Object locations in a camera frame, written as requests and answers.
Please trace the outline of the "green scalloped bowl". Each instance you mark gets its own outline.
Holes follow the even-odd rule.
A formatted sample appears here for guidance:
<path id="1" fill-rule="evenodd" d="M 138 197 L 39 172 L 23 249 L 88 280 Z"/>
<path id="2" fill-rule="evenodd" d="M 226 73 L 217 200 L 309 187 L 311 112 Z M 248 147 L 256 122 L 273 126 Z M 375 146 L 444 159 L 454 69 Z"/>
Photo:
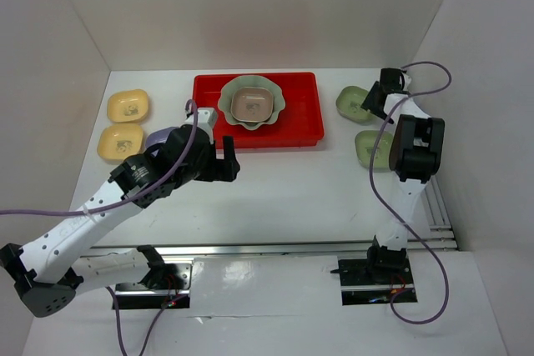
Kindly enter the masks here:
<path id="1" fill-rule="evenodd" d="M 262 123 L 243 123 L 236 120 L 230 112 L 232 97 L 243 87 L 257 87 L 268 89 L 274 95 L 274 109 L 270 118 Z M 260 75 L 240 75 L 226 83 L 220 92 L 218 110 L 224 114 L 226 123 L 231 126 L 241 126 L 249 131 L 255 131 L 264 125 L 273 125 L 278 121 L 279 115 L 286 108 L 286 101 L 281 87 L 270 79 Z"/>

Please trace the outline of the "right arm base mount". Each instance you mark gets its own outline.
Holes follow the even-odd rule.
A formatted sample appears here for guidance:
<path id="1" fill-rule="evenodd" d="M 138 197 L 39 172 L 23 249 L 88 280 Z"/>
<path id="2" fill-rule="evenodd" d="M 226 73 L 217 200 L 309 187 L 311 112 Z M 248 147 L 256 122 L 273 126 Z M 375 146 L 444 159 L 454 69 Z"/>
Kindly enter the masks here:
<path id="1" fill-rule="evenodd" d="M 364 259 L 339 259 L 330 271 L 340 280 L 343 306 L 389 303 L 394 295 L 397 303 L 416 303 L 417 295 L 411 265 L 406 261 L 399 273 L 369 273 Z"/>

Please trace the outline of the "brown square plate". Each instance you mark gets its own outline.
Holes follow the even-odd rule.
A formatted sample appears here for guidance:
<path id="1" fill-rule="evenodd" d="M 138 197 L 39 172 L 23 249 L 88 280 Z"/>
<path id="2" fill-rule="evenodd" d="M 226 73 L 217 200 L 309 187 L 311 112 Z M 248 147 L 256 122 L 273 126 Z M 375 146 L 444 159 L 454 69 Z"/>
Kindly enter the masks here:
<path id="1" fill-rule="evenodd" d="M 232 97 L 231 115 L 243 123 L 267 121 L 274 109 L 274 95 L 265 88 L 243 87 Z"/>

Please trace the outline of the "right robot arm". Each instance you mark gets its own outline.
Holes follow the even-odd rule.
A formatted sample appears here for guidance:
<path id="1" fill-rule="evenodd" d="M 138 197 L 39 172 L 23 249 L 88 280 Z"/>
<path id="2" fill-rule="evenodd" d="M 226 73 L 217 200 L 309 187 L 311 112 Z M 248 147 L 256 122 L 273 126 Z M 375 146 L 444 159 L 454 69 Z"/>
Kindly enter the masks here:
<path id="1" fill-rule="evenodd" d="M 411 99 L 410 81 L 403 69 L 383 68 L 362 105 L 395 126 L 388 159 L 396 175 L 388 202 L 392 217 L 375 234 L 364 263 L 365 276 L 378 284 L 391 283 L 404 272 L 416 203 L 441 166 L 446 123 Z"/>

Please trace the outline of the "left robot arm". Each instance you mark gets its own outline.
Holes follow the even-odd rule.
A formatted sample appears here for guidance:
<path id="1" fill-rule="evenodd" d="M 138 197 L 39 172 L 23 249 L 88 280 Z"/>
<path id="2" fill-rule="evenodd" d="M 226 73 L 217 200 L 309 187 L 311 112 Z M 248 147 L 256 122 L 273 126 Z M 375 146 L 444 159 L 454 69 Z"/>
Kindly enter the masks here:
<path id="1" fill-rule="evenodd" d="M 121 223 L 190 181 L 233 182 L 240 165 L 232 137 L 223 138 L 223 150 L 224 156 L 217 158 L 209 134 L 185 124 L 172 130 L 164 143 L 126 158 L 77 216 L 31 243 L 2 247 L 1 266 L 22 303 L 35 317 L 44 318 L 82 293 L 116 283 L 145 288 L 175 284 L 177 269 L 152 245 L 99 257 L 85 253 Z"/>

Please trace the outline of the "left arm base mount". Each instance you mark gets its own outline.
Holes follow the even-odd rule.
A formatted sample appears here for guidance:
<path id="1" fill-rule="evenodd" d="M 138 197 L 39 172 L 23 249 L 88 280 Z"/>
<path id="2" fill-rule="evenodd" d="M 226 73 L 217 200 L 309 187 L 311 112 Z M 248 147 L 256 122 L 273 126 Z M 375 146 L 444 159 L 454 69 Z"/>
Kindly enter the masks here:
<path id="1" fill-rule="evenodd" d="M 167 274 L 157 283 L 119 283 L 114 287 L 120 310 L 156 310 L 166 304 L 169 309 L 190 306 L 193 260 L 167 262 Z"/>

